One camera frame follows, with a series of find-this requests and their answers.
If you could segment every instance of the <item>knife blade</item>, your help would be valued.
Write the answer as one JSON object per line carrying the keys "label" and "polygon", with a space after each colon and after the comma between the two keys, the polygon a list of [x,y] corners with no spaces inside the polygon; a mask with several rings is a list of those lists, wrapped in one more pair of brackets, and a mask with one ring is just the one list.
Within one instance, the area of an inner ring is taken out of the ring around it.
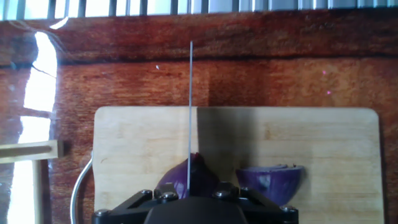
{"label": "knife blade", "polygon": [[190,195],[191,182],[191,136],[192,136],[192,52],[193,42],[190,42],[190,56],[189,56],[189,131],[188,131],[188,170],[187,170],[187,195]]}

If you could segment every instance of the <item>halved red onion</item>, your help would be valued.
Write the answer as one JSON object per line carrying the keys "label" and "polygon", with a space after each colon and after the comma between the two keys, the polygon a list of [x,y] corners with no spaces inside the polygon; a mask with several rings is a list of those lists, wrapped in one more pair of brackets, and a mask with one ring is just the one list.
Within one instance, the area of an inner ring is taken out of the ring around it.
{"label": "halved red onion", "polygon": [[[162,184],[173,183],[174,188],[178,193],[178,197],[187,197],[187,172],[188,159],[167,171],[157,184],[156,188]],[[219,181],[219,178],[209,170],[209,168],[207,168],[204,158],[198,152],[196,154],[191,153],[190,195],[197,197],[211,197]]]}
{"label": "halved red onion", "polygon": [[287,204],[299,188],[304,167],[277,165],[236,170],[240,187],[258,190],[279,206]]}

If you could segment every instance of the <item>onion slice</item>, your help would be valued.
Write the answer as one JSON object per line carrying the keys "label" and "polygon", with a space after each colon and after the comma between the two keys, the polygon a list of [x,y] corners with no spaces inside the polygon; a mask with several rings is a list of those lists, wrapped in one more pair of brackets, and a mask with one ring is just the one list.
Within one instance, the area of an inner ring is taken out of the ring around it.
{"label": "onion slice", "polygon": [[279,206],[287,204],[299,188],[304,167],[277,165],[236,170],[240,187],[258,190]]}

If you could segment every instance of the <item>screw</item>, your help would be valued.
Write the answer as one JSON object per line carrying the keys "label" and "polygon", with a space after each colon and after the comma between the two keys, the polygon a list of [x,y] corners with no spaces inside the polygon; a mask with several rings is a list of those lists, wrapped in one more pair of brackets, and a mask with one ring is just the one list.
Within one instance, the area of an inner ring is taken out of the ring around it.
{"label": "screw", "polygon": [[225,198],[225,197],[229,196],[230,194],[231,194],[231,192],[229,192],[227,190],[220,190],[215,193],[215,196],[217,198]]}
{"label": "screw", "polygon": [[151,190],[141,190],[141,193],[143,193],[143,194],[151,194],[152,191]]}
{"label": "screw", "polygon": [[284,212],[295,212],[297,211],[297,209],[291,205],[283,205],[280,207],[281,210],[283,210]]}
{"label": "screw", "polygon": [[102,216],[108,215],[109,213],[111,213],[111,211],[108,209],[99,209],[95,212],[95,215],[102,217]]}
{"label": "screw", "polygon": [[164,192],[162,194],[162,198],[164,199],[173,199],[173,198],[178,198],[178,195],[174,192]]}

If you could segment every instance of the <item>wooden cutting board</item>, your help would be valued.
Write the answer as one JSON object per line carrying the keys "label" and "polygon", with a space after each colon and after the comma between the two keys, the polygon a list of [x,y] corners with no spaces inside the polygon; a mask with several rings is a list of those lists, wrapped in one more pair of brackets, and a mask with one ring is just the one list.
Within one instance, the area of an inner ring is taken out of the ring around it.
{"label": "wooden cutting board", "polygon": [[[193,108],[192,151],[221,180],[241,166],[298,164],[289,204],[301,223],[384,223],[379,118],[364,108]],[[95,210],[112,209],[187,158],[188,107],[104,107],[95,114]]]}

